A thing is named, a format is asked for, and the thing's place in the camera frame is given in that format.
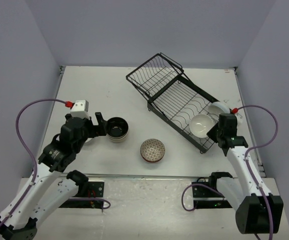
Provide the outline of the tan black bowl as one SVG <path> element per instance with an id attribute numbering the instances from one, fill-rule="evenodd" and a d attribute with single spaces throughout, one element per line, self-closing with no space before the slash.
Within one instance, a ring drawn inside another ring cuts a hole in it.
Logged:
<path id="1" fill-rule="evenodd" d="M 112 117 L 107 121 L 107 134 L 113 138 L 125 136 L 129 130 L 127 121 L 121 117 Z"/>

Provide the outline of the brown white patterned bowl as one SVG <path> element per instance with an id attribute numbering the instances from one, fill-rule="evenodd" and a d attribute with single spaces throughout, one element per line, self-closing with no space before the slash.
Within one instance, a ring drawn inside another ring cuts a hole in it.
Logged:
<path id="1" fill-rule="evenodd" d="M 147 139 L 140 146 L 140 155 L 148 163 L 159 162 L 165 156 L 165 153 L 165 145 L 156 138 Z"/>

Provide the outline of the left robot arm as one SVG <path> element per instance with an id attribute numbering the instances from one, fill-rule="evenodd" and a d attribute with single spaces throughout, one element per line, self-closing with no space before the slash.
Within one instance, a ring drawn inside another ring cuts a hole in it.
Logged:
<path id="1" fill-rule="evenodd" d="M 57 192 L 44 197 L 50 185 L 59 178 L 81 151 L 87 139 L 106 136 L 107 122 L 95 113 L 98 124 L 90 118 L 66 115 L 66 122 L 48 144 L 34 165 L 31 178 L 13 201 L 0 212 L 0 234 L 5 240 L 32 240 L 39 225 L 63 203 L 75 198 L 87 201 L 88 178 L 74 170 L 67 174 Z"/>

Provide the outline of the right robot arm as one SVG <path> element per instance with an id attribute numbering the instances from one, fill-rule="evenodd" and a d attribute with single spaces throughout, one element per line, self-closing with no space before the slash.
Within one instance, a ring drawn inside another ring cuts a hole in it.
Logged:
<path id="1" fill-rule="evenodd" d="M 235 211 L 235 222 L 241 234 L 268 234 L 272 239 L 279 231 L 284 203 L 274 195 L 260 176 L 243 136 L 238 136 L 238 120 L 232 113 L 221 113 L 209 135 L 232 165 L 237 178 L 228 172 L 213 172 L 208 192 L 222 195 Z"/>

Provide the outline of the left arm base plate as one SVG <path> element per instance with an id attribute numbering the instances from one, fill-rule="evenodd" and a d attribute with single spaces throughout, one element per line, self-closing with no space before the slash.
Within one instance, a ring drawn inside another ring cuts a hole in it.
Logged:
<path id="1" fill-rule="evenodd" d="M 79 187 L 78 193 L 75 198 L 102 198 L 104 196 L 104 181 L 89 181 L 83 187 Z M 80 200 L 67 200 L 60 208 L 64 209 L 102 209 L 104 203 L 102 201 L 80 201 Z"/>

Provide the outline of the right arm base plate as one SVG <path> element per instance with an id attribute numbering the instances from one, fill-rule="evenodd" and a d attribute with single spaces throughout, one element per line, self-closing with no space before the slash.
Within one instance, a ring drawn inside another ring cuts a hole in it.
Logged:
<path id="1" fill-rule="evenodd" d="M 231 209 L 232 206 L 217 193 L 202 186 L 192 186 L 193 209 Z"/>

